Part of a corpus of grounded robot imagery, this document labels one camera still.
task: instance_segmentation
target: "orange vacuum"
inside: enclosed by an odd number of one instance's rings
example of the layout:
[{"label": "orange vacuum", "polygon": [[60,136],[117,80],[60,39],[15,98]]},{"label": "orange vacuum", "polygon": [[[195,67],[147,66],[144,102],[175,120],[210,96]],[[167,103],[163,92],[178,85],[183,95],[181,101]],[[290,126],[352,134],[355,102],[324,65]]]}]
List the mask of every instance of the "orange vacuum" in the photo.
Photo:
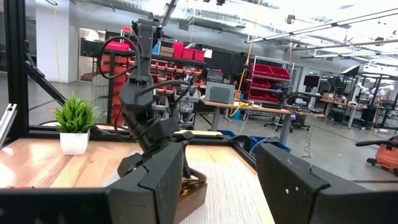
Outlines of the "orange vacuum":
[{"label": "orange vacuum", "polygon": [[376,158],[369,158],[366,162],[372,164],[372,166],[380,164],[383,169],[393,171],[394,175],[398,177],[398,136],[389,140],[357,142],[355,146],[370,146],[373,144],[380,146]]}]

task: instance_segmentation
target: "potted plant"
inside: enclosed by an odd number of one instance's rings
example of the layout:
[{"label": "potted plant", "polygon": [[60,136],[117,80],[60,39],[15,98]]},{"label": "potted plant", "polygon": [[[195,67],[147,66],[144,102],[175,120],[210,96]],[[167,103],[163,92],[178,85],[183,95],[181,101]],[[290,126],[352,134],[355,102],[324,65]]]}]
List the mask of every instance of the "potted plant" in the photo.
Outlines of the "potted plant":
[{"label": "potted plant", "polygon": [[65,155],[81,155],[86,152],[90,129],[96,119],[94,109],[90,102],[81,100],[72,93],[62,110],[55,110],[61,149]]}]

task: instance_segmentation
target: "green plant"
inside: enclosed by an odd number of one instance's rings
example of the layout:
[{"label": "green plant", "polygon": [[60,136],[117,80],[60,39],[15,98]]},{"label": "green plant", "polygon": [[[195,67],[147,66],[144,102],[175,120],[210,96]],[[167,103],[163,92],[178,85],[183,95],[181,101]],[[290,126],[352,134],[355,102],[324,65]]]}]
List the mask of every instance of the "green plant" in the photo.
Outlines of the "green plant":
[{"label": "green plant", "polygon": [[55,118],[61,133],[87,133],[94,126],[96,115],[90,102],[81,100],[72,93],[62,110],[55,110]]}]

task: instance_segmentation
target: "gray carpet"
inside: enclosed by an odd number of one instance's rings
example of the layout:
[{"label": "gray carpet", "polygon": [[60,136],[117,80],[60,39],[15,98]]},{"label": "gray carpet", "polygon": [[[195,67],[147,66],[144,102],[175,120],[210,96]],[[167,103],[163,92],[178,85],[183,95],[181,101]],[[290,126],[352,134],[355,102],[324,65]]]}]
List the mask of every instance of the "gray carpet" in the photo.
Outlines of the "gray carpet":
[{"label": "gray carpet", "polygon": [[[264,206],[264,198],[257,178],[241,167],[190,162],[190,167],[199,170],[208,178],[206,202],[181,223],[183,224],[241,224],[273,223],[270,215],[259,214],[259,207]],[[118,180],[117,172],[111,174],[103,186]]]}]

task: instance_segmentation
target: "white pot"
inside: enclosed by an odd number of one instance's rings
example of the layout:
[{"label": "white pot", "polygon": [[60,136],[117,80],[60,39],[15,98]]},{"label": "white pot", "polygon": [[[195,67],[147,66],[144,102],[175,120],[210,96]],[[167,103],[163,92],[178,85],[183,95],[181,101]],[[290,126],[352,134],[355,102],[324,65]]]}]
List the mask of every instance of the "white pot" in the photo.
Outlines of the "white pot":
[{"label": "white pot", "polygon": [[60,133],[61,149],[65,155],[82,155],[86,152],[90,131],[87,133]]}]

